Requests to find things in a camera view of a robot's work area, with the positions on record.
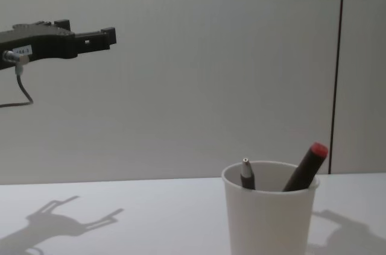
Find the paper cup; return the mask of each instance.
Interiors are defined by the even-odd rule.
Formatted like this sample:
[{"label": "paper cup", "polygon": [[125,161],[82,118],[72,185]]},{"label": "paper cup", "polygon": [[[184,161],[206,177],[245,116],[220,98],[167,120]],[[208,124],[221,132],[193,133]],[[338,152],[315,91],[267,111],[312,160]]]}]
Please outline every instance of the paper cup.
[{"label": "paper cup", "polygon": [[312,204],[309,189],[282,192],[296,165],[251,162],[256,190],[241,186],[241,163],[223,171],[232,255],[305,255]]}]

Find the pen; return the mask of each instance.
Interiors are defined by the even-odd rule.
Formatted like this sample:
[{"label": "pen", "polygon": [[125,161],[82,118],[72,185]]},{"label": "pen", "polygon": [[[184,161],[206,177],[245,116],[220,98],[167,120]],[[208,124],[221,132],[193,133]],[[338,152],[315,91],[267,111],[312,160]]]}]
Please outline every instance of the pen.
[{"label": "pen", "polygon": [[251,164],[249,162],[249,159],[245,158],[242,160],[241,165],[241,184],[242,187],[246,189],[255,189],[255,175],[252,171]]},{"label": "pen", "polygon": [[320,143],[314,143],[302,162],[296,168],[284,187],[283,192],[308,189],[320,166],[328,154],[328,148]]}]

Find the silver pen tip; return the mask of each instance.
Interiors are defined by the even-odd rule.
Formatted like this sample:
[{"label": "silver pen tip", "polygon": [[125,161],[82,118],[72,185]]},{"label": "silver pen tip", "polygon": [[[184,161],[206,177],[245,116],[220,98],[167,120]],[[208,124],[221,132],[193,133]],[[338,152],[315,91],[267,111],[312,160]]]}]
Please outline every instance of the silver pen tip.
[{"label": "silver pen tip", "polygon": [[252,176],[252,167],[251,167],[251,164],[249,162],[249,159],[247,159],[247,158],[244,158],[242,160],[241,175],[244,178],[249,178]]}]

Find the gray wall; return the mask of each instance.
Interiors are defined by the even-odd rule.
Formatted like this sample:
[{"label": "gray wall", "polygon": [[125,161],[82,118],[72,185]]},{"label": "gray wall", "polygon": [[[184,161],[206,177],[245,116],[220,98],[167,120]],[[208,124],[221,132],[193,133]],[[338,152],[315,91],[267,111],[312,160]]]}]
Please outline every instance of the gray wall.
[{"label": "gray wall", "polygon": [[386,0],[344,0],[332,172],[385,172]]},{"label": "gray wall", "polygon": [[[70,19],[118,35],[25,68],[36,103],[0,110],[0,183],[211,177],[329,143],[339,0],[0,3],[1,30]],[[0,71],[0,101],[23,99]]]}]

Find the table surface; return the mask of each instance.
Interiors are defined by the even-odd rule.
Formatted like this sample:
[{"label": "table surface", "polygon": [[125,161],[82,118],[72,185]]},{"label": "table surface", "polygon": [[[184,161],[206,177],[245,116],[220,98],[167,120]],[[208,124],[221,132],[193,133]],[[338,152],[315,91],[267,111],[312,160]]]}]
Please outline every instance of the table surface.
[{"label": "table surface", "polygon": [[[308,253],[386,254],[386,174],[320,180]],[[230,255],[220,178],[0,186],[0,194],[1,255]]]}]

